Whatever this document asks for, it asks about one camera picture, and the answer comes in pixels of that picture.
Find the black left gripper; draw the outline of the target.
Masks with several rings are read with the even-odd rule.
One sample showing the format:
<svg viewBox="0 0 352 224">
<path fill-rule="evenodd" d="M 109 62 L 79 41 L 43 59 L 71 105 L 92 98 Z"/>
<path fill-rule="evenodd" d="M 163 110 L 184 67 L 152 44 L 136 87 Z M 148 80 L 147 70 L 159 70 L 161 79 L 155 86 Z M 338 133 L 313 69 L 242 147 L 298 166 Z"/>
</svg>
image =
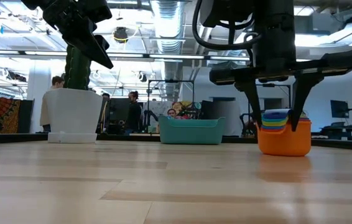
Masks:
<svg viewBox="0 0 352 224">
<path fill-rule="evenodd" d="M 112 18 L 106 0 L 49 0 L 44 4 L 43 19 L 61 33 L 63 40 L 90 60 L 112 69 L 106 50 L 108 42 L 94 35 L 97 23 Z"/>
</svg>

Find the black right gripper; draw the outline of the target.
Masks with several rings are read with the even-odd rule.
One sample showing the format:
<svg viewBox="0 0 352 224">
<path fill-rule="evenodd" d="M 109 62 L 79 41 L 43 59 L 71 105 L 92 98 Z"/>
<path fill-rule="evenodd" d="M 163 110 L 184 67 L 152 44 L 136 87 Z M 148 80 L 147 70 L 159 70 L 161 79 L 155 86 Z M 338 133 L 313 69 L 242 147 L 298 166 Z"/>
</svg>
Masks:
<svg viewBox="0 0 352 224">
<path fill-rule="evenodd" d="M 352 50 L 325 54 L 318 60 L 298 62 L 295 48 L 293 0 L 254 0 L 254 37 L 252 65 L 231 70 L 212 70 L 210 81 L 216 85 L 234 84 L 244 92 L 258 128 L 262 114 L 256 80 L 278 81 L 295 77 L 295 92 L 290 114 L 295 132 L 310 90 L 326 76 L 352 71 Z"/>
</svg>

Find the small dark blue measuring cup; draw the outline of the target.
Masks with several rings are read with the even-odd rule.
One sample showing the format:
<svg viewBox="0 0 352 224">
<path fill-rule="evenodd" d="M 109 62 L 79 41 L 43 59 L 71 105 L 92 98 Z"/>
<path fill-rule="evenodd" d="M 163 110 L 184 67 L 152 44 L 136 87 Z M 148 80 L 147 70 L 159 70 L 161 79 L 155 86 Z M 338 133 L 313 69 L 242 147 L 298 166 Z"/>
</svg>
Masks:
<svg viewBox="0 0 352 224">
<path fill-rule="evenodd" d="M 267 118 L 282 118 L 287 117 L 291 113 L 291 109 L 273 109 L 273 110 L 265 110 L 263 112 L 263 117 Z"/>
</svg>

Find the red measuring cup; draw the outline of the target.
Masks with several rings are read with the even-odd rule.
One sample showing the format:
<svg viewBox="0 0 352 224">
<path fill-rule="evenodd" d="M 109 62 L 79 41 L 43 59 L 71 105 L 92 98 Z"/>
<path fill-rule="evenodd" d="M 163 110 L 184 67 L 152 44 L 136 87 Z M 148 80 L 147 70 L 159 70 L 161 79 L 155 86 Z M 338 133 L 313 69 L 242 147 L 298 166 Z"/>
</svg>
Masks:
<svg viewBox="0 0 352 224">
<path fill-rule="evenodd" d="M 261 128 L 261 131 L 264 131 L 266 133 L 284 133 L 287 131 L 292 131 L 292 129 L 284 128 L 284 129 L 265 129 L 264 127 Z"/>
</svg>

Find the large orange measuring cup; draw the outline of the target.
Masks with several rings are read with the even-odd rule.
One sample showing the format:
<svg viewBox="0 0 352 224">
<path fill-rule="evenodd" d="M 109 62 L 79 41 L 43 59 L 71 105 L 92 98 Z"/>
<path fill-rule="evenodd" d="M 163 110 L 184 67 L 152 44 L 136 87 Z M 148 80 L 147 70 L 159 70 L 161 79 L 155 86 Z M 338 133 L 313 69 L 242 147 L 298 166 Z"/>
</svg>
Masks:
<svg viewBox="0 0 352 224">
<path fill-rule="evenodd" d="M 297 129 L 287 123 L 281 131 L 257 130 L 257 141 L 263 154 L 272 156 L 306 156 L 311 150 L 311 121 L 300 120 Z"/>
</svg>

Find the teal plastic basket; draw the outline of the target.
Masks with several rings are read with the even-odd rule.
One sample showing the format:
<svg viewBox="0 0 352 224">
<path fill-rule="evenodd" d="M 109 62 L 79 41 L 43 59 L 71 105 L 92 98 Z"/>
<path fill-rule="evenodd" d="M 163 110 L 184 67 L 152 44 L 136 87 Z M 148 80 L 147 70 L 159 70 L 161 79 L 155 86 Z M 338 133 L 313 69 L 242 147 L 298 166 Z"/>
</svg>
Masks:
<svg viewBox="0 0 352 224">
<path fill-rule="evenodd" d="M 160 116 L 159 129 L 163 144 L 219 145 L 225 130 L 225 118 L 173 119 Z"/>
</svg>

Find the black ceiling device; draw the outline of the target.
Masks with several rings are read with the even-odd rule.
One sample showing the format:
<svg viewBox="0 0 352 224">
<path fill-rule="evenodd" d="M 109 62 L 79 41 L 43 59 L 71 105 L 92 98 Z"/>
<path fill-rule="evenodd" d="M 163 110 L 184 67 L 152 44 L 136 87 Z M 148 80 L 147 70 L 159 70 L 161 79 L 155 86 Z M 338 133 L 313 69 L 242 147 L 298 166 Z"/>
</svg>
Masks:
<svg viewBox="0 0 352 224">
<path fill-rule="evenodd" d="M 113 32 L 113 39 L 122 44 L 128 41 L 127 29 L 125 27 L 117 27 Z"/>
</svg>

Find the green cactus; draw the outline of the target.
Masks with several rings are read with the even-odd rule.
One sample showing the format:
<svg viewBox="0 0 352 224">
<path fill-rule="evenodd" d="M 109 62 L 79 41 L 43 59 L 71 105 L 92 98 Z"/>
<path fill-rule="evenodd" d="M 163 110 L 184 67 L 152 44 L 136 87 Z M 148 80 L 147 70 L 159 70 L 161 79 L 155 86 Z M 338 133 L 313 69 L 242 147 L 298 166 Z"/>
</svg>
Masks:
<svg viewBox="0 0 352 224">
<path fill-rule="evenodd" d="M 64 88 L 89 90 L 91 60 L 72 45 L 67 46 Z"/>
</svg>

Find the black computer monitor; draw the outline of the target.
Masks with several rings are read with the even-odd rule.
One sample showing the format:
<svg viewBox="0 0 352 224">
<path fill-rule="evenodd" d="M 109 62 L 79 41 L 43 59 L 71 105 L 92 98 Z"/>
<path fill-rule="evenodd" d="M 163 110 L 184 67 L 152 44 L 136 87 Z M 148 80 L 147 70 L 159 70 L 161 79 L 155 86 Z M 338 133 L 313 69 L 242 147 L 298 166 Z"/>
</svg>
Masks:
<svg viewBox="0 0 352 224">
<path fill-rule="evenodd" d="M 333 118 L 349 118 L 349 107 L 346 101 L 331 100 L 331 116 Z"/>
</svg>

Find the white plant pot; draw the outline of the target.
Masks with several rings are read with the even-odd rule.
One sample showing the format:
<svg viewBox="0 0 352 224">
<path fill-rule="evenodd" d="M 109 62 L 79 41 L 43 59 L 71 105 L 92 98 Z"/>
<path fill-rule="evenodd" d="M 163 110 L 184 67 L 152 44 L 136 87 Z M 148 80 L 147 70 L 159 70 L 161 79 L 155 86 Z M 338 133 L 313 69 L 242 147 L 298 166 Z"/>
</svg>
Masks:
<svg viewBox="0 0 352 224">
<path fill-rule="evenodd" d="M 58 88 L 46 94 L 49 143 L 94 144 L 103 98 L 89 90 Z"/>
</svg>

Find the orange patterned tapestry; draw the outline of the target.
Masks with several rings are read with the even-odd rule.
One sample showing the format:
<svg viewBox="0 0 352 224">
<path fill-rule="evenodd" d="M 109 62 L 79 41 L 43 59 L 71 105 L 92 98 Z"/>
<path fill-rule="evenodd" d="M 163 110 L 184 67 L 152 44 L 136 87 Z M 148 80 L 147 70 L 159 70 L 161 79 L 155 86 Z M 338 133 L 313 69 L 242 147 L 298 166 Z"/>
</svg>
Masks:
<svg viewBox="0 0 352 224">
<path fill-rule="evenodd" d="M 20 105 L 20 100 L 0 98 L 0 123 L 3 126 L 0 134 L 17 133 Z"/>
</svg>

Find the silver ventilation duct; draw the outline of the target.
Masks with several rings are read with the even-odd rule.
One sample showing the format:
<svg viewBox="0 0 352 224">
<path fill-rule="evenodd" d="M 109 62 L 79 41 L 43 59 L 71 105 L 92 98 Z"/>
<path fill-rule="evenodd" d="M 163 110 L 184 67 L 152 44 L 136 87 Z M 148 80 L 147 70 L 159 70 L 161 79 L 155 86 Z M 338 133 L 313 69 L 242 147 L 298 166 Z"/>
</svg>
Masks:
<svg viewBox="0 0 352 224">
<path fill-rule="evenodd" d="M 182 19 L 184 4 L 175 0 L 152 0 L 155 36 L 159 52 L 162 54 L 179 54 L 182 42 Z"/>
</svg>

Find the black metal frame stand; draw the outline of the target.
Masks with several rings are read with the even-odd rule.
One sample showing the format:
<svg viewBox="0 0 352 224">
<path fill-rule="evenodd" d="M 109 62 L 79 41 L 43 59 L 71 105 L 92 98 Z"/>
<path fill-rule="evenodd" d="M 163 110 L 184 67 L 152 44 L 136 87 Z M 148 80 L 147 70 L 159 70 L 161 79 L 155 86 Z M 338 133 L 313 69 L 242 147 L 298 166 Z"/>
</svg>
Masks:
<svg viewBox="0 0 352 224">
<path fill-rule="evenodd" d="M 150 95 L 151 95 L 151 83 L 152 82 L 156 82 L 156 83 L 191 83 L 192 84 L 192 102 L 195 102 L 195 82 L 193 80 L 174 80 L 174 79 L 165 79 L 165 80 L 148 80 L 147 84 L 147 113 L 146 116 L 144 118 L 144 124 L 146 126 L 145 128 L 145 132 L 149 133 L 149 126 L 151 125 L 151 119 L 150 119 L 150 115 L 151 115 L 151 111 L 150 111 Z"/>
</svg>

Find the black metal table frame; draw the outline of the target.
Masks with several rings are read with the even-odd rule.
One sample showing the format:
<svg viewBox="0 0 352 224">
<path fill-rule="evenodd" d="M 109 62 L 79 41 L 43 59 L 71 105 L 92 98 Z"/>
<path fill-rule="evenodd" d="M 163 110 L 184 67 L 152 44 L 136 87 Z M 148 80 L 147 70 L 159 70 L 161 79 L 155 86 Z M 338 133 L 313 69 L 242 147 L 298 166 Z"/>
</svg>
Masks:
<svg viewBox="0 0 352 224">
<path fill-rule="evenodd" d="M 11 142 L 46 141 L 47 139 L 48 139 L 47 133 L 0 134 L 0 144 L 1 143 L 11 143 Z M 148 134 L 140 134 L 140 135 L 136 134 L 136 135 L 132 135 L 132 136 L 100 134 L 97 136 L 96 139 L 99 141 L 147 141 L 147 142 L 159 142 L 160 141 L 159 136 L 150 136 Z M 257 144 L 257 139 L 223 137 L 222 143 Z M 352 141 L 312 139 L 312 146 L 352 150 Z"/>
</svg>

